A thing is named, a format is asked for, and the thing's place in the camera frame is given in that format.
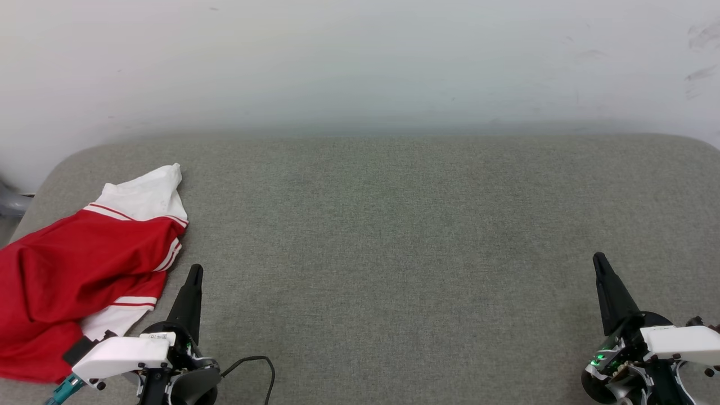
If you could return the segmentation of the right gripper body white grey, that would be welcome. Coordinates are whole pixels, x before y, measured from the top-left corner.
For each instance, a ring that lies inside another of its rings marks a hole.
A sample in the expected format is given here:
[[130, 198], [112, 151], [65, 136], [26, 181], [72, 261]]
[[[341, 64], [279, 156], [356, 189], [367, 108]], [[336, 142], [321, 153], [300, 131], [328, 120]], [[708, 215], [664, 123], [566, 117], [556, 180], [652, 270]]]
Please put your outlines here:
[[703, 366], [707, 377], [720, 375], [720, 326], [695, 316], [679, 327], [642, 311], [605, 333], [581, 384], [603, 405], [699, 405], [681, 379], [689, 363]]

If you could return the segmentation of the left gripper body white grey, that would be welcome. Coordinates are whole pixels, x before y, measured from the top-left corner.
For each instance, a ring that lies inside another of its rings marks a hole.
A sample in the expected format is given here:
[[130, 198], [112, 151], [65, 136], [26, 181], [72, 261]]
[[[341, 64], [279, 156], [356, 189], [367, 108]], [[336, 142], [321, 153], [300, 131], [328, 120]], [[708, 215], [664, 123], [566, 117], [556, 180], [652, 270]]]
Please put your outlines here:
[[222, 380], [218, 361], [166, 321], [137, 337], [107, 332], [72, 373], [97, 390], [124, 375], [137, 385], [137, 405], [214, 405]]

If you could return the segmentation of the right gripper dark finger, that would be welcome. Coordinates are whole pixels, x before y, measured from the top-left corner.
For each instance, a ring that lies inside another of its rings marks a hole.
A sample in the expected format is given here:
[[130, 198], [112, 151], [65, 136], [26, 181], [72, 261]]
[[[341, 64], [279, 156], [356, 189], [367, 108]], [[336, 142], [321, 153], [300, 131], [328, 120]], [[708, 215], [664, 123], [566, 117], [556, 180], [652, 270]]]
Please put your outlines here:
[[597, 300], [601, 310], [602, 330], [605, 336], [610, 336], [625, 318], [638, 315], [640, 308], [619, 275], [612, 269], [604, 253], [594, 253], [592, 263], [596, 271]]

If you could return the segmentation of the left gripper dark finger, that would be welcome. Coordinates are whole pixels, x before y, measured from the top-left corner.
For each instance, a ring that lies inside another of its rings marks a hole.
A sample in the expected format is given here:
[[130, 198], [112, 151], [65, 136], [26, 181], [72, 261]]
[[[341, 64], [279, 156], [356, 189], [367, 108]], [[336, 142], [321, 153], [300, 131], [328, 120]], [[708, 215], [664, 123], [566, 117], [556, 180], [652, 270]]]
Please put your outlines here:
[[191, 265], [166, 320], [170, 328], [182, 330], [194, 344], [200, 343], [203, 275], [204, 269], [200, 264]]

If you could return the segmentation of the red and white garment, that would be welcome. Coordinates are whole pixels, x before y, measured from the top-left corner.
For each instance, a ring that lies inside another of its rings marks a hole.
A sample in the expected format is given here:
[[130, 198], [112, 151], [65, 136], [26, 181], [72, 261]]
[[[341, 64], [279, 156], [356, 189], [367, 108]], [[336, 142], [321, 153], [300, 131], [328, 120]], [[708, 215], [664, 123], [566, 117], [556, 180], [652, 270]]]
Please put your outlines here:
[[179, 164], [121, 184], [0, 249], [0, 379], [62, 382], [81, 338], [123, 336], [154, 310], [188, 216]]

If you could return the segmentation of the grey metal pipe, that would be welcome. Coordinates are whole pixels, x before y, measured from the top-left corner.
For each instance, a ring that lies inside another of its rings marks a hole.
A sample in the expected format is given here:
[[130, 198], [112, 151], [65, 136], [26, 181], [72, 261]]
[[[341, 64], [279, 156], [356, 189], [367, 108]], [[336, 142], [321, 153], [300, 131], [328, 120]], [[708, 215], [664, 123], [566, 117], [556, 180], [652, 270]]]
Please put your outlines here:
[[0, 216], [2, 217], [23, 217], [32, 204], [35, 194], [24, 193], [11, 186], [0, 176]]

